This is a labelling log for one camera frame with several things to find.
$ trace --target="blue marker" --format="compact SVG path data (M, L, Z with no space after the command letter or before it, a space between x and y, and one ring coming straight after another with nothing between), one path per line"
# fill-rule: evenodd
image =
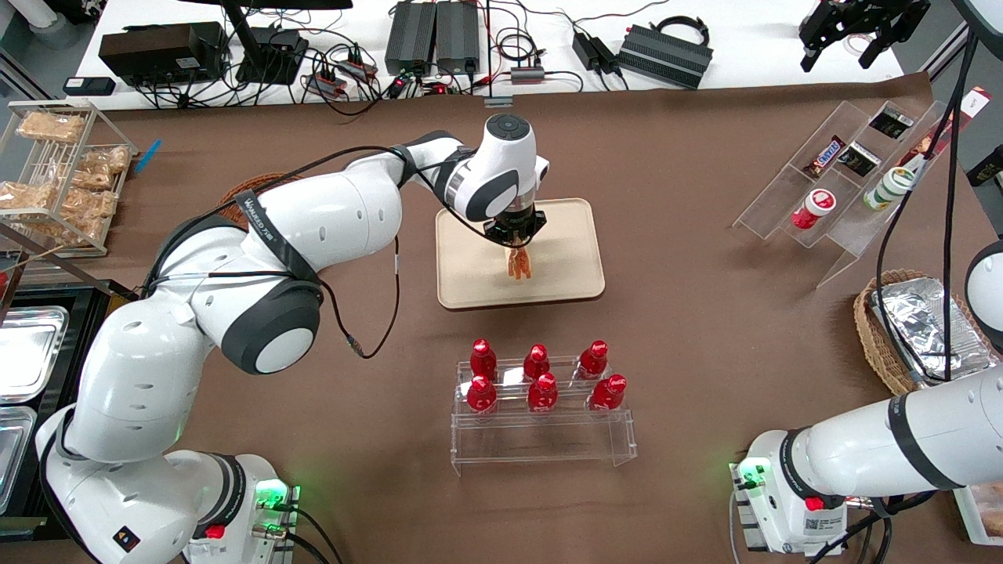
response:
M142 156L142 159L140 159L139 162L135 164L135 169L133 170L134 174L138 175L139 173L142 172L143 169L146 168L146 164L149 163L149 160L152 159L154 155L156 155L157 149L160 149L160 139L156 139L155 142L153 142L153 145L149 146L149 150L146 151L146 154Z

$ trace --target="green light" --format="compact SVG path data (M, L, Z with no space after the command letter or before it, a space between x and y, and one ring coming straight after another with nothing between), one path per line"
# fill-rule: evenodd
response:
M255 501L258 502L258 505L268 509L286 501L288 494L289 487L277 478L259 482L258 486L255 487Z
M769 460L758 457L745 459L738 464L738 472L746 482L764 484L765 475L769 473Z

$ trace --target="red button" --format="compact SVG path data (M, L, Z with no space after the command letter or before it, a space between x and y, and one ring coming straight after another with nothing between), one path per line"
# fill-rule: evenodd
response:
M825 509L825 502L821 501L821 498L808 498L804 500L804 507L808 511L819 511Z
M227 528L223 525L210 525L206 527L206 538L207 539L222 539L224 533L227 532Z

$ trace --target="white robotic arm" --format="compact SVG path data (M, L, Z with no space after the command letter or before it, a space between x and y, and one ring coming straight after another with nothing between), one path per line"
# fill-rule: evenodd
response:
M249 232L219 216L183 224L160 250L152 293L104 321L76 404L35 439L53 511L96 560L165 564L184 551L193 564L269 562L283 517L269 507L290 495L272 467L253 455L163 456L207 355L220 347L269 374L306 354L323 298L318 280L293 276L296 258L313 274L384 248L407 181L477 222L535 195L547 170L532 127L511 114L487 120L476 152L441 131L391 151L264 193L247 204Z
M1003 366L764 433L735 474L769 550L808 556L846 529L847 498L1003 480Z

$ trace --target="brown table surface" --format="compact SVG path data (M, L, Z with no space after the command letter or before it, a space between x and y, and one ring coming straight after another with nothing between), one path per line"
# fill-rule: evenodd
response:
M727 463L764 431L811 425L889 392L864 359L851 307L874 275L877 249L815 291L837 250L805 250L782 237L762 243L729 226L840 100L871 111L886 98L915 111L931 92L925 76L913 75L880 84L519 96L513 110L533 123L552 163L542 197L592 204L605 294L445 311L435 298L437 203L411 185L400 230L402 307L384 351L357 358L326 307L313 350L279 375L246 375L215 351L178 448L266 457L303 486L304 509L334 533L351 564L730 562ZM108 256L83 264L138 284L176 224L249 177L437 128L477 145L490 113L480 98L437 96L383 102L347 124L322 105L113 114L139 147L157 137L163 145L124 187ZM947 165L941 160L913 199L887 267L940 273ZM963 178L957 281L994 240ZM322 273L367 349L390 315L391 262L384 250ZM607 339L630 378L639 457L618 469L489 465L456 478L454 365L480 336L503 357L522 356L537 341L576 354ZM998 549L967 542L956 513L942 494L897 517L888 562L998 562ZM0 561L87 558L67 541L0 545Z

